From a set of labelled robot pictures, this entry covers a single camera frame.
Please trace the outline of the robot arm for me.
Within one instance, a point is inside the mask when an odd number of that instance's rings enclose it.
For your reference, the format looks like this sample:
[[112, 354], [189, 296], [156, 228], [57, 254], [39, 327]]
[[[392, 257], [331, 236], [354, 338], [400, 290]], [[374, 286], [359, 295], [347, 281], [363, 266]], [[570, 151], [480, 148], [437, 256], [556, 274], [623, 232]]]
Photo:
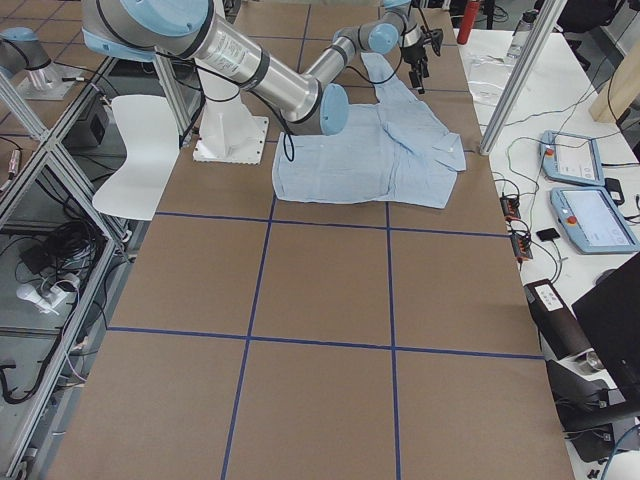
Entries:
[[356, 55], [386, 55], [398, 48], [401, 60], [409, 65], [411, 86], [423, 93], [423, 80], [429, 77], [427, 49], [441, 53], [443, 32], [428, 26], [418, 1], [385, 1], [383, 8], [378, 20], [337, 31], [332, 43], [303, 74], [326, 86], [350, 67]]
[[343, 87], [299, 74], [237, 31], [212, 1], [83, 1], [86, 46], [103, 55], [151, 62], [159, 50], [198, 60], [280, 111], [296, 135], [335, 135], [348, 119]]

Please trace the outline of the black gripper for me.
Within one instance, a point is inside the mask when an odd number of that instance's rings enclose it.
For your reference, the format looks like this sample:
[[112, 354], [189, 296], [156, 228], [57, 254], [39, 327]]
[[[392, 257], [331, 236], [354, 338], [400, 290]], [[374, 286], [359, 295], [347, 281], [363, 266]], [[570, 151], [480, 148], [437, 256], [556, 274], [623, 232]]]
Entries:
[[422, 79], [429, 77], [428, 59], [425, 47], [423, 47], [421, 43], [403, 47], [402, 58], [412, 69], [409, 72], [409, 79], [412, 87], [416, 90], [422, 90]]

